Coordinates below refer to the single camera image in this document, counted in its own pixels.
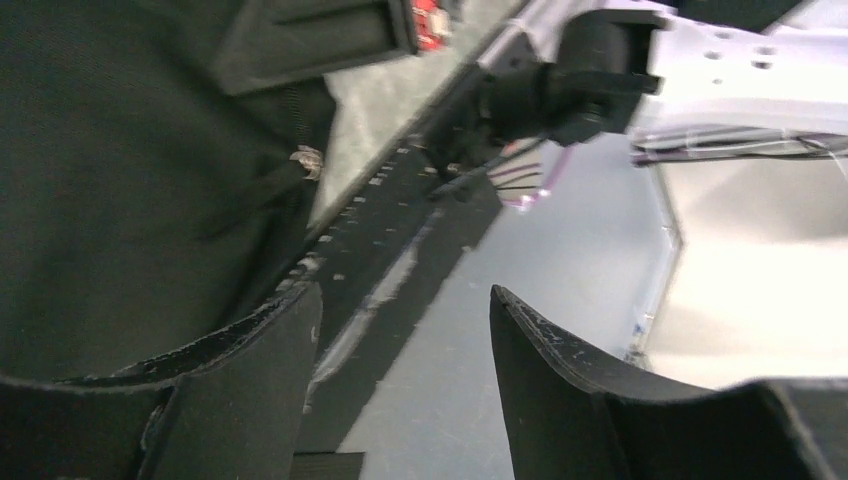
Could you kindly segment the black student backpack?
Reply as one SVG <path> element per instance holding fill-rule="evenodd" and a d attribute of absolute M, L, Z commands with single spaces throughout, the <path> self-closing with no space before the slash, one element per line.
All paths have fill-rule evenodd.
<path fill-rule="evenodd" d="M 336 102 L 222 91 L 203 2 L 2 3 L 1 381 L 109 377 L 298 287 Z"/>

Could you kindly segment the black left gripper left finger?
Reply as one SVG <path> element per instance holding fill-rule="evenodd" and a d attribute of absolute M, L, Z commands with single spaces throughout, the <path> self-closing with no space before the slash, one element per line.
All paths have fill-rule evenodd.
<path fill-rule="evenodd" d="M 5 479 L 285 479 L 322 317 L 314 283 L 102 378 L 1 381 Z"/>

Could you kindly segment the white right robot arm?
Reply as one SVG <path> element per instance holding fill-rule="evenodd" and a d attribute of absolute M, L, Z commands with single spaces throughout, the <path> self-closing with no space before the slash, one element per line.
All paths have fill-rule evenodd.
<path fill-rule="evenodd" d="M 414 54 L 449 13 L 425 1 L 205 1 L 206 65 L 245 97 Z M 792 1 L 544 1 L 420 124 L 426 148 L 721 125 L 845 135 L 847 35 L 779 23 Z"/>

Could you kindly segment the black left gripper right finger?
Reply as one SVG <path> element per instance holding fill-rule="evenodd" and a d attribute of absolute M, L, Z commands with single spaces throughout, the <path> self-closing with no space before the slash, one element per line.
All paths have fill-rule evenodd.
<path fill-rule="evenodd" d="M 490 292 L 490 333 L 518 479 L 843 479 L 847 382 L 708 390 L 640 369 Z"/>

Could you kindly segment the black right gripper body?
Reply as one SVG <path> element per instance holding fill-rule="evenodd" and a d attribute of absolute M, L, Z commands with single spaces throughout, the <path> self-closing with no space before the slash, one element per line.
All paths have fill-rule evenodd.
<path fill-rule="evenodd" d="M 327 73 L 438 50 L 455 1 L 247 1 L 211 63 L 240 96 Z"/>

